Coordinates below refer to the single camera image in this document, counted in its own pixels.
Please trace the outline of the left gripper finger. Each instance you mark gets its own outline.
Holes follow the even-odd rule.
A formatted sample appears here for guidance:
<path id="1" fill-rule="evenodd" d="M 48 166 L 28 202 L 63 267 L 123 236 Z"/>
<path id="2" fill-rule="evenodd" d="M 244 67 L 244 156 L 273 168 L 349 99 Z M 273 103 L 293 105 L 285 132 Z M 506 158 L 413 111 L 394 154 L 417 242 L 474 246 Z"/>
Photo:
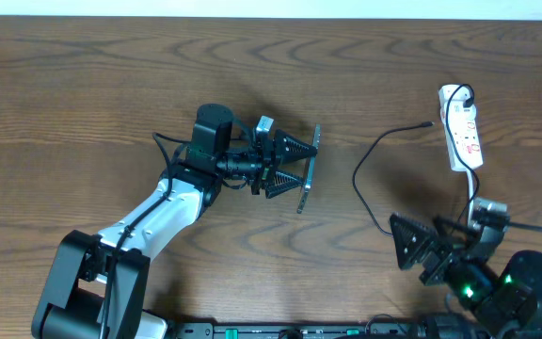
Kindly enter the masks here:
<path id="1" fill-rule="evenodd" d="M 289 190 L 300 188 L 303 184 L 303 177 L 278 169 L 272 177 L 265 181 L 265 197 L 267 199 L 275 198 Z"/>
<path id="2" fill-rule="evenodd" d="M 278 129 L 274 135 L 274 164 L 285 165 L 317 155 L 317 148 L 285 131 Z"/>

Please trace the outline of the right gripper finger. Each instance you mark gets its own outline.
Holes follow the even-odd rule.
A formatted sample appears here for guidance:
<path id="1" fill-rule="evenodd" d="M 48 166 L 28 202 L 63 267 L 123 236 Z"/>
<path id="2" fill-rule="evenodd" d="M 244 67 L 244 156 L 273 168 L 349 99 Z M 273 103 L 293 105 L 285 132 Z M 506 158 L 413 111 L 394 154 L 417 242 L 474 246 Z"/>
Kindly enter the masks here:
<path id="1" fill-rule="evenodd" d="M 400 269 L 422 264 L 426 270 L 435 270 L 450 263 L 449 244 L 436 231 L 396 213 L 389 223 Z"/>
<path id="2" fill-rule="evenodd" d="M 465 235 L 476 235 L 477 231 L 468 226 L 462 225 L 456 221 L 444 218 L 442 216 L 435 216 L 433 218 L 433 224 L 439 235 L 446 235 L 454 231 L 463 233 Z"/>

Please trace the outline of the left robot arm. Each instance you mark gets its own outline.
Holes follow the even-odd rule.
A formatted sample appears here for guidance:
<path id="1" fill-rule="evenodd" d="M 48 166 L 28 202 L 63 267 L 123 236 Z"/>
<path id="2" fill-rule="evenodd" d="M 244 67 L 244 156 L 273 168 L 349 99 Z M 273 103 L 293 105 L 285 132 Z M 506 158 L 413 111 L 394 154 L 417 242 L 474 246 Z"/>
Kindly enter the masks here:
<path id="1" fill-rule="evenodd" d="M 169 338 L 172 325 L 144 310 L 150 265 L 195 223 L 223 187 L 250 187 L 272 199 L 311 190 L 321 129 L 311 143 L 261 117 L 247 128 L 218 104 L 199 107 L 192 137 L 164 153 L 156 189 L 137 208 L 96 234 L 72 231 L 60 242 L 31 333 L 35 338 Z"/>

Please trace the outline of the gold Galaxy smartphone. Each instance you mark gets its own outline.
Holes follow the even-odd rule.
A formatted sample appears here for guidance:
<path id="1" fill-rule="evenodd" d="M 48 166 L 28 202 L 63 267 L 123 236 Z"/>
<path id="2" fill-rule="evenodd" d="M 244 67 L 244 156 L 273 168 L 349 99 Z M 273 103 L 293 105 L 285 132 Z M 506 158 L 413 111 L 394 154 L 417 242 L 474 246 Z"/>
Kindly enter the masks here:
<path id="1" fill-rule="evenodd" d="M 311 144 L 311 146 L 315 149 L 315 151 L 319 150 L 321 131 L 322 131 L 321 125 L 316 124 L 314 132 L 313 132 L 313 138 L 312 138 L 312 144 Z M 315 161 L 316 161 L 315 155 L 308 158 L 306 171 L 304 172 L 305 174 L 304 184 L 301 187 L 300 198 L 299 198 L 298 206 L 296 209 L 296 212 L 298 214 L 303 213 L 307 199 L 310 195 L 310 191 L 312 188 L 312 179 L 313 179 L 313 174 L 314 174 Z"/>

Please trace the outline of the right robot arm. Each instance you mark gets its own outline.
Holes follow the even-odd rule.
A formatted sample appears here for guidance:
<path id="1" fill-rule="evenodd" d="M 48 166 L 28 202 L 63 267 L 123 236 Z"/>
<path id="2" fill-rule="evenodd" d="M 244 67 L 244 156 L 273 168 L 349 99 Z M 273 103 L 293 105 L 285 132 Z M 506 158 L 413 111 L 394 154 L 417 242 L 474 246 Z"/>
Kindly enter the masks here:
<path id="1" fill-rule="evenodd" d="M 472 214 L 474 231 L 442 217 L 435 229 L 396 213 L 390 217 L 398 266 L 423 266 L 425 286 L 446 284 L 461 306 L 495 338 L 542 338 L 542 252 L 516 252 L 501 274 L 487 261 L 510 224 L 505 212 Z"/>

